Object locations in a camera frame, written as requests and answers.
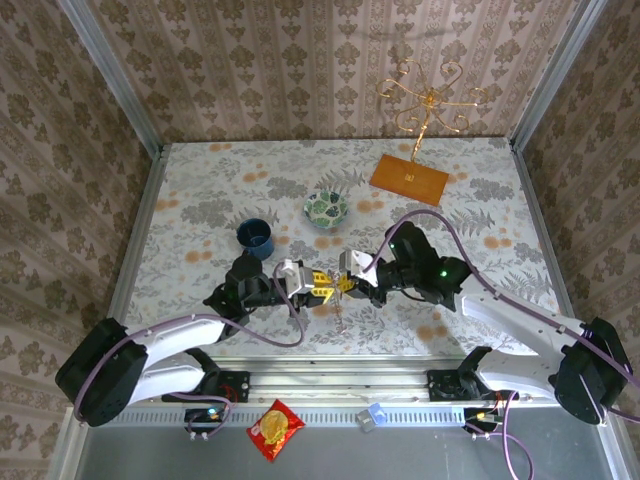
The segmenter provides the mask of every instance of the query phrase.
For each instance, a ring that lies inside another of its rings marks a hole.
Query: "blue mug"
[[[250,218],[240,224],[236,237],[244,253],[266,260],[273,253],[273,238],[269,224],[259,218]]]

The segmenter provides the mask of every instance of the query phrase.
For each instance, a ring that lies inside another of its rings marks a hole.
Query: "patterned wallpaper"
[[[0,479],[40,479],[150,160],[55,1],[0,2]]]
[[[165,143],[388,137],[411,105],[375,85],[412,57],[444,86],[466,69],[489,103],[467,135],[509,133],[565,31],[572,0],[91,0]],[[414,74],[408,79],[412,85]],[[451,123],[458,111],[444,115]],[[448,135],[437,122],[431,135]]]
[[[610,0],[525,159],[576,314],[613,322],[640,373],[638,1]],[[623,395],[640,414],[640,395]]]

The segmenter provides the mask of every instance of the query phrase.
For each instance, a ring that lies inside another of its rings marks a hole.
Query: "floral table surface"
[[[410,149],[403,139],[172,145],[125,323],[150,326],[159,318],[203,308],[202,300],[241,254],[235,229],[247,218],[263,218],[272,227],[276,248],[264,263],[268,274],[284,258],[327,270],[337,269],[345,248],[375,251],[394,221],[425,207],[368,183],[382,154],[408,158]],[[451,174],[437,210],[456,227],[476,265],[508,290],[556,311],[506,141],[426,139],[418,160]],[[312,226],[303,214],[306,197],[322,188],[344,194],[349,202],[347,219],[333,230]],[[459,256],[436,219],[419,216],[414,222],[427,230],[440,255]],[[389,252],[385,258],[391,258]],[[477,345],[528,352],[478,321],[400,293],[390,294],[383,309],[345,296],[339,308],[303,310],[302,318],[306,340],[293,349],[260,343],[244,333],[204,349],[243,357],[460,355]],[[341,333],[339,322],[346,327]],[[280,341],[299,338],[285,307],[259,309],[249,326]]]

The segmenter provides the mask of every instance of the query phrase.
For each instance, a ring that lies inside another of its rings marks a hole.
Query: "patterned bowl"
[[[347,200],[339,193],[329,190],[314,193],[304,202],[304,215],[316,227],[336,227],[347,217],[347,213]]]

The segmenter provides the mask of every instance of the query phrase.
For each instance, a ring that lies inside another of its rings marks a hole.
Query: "red chip bag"
[[[273,462],[294,433],[304,427],[304,422],[296,417],[280,400],[251,428],[247,428],[249,438],[267,460]]]

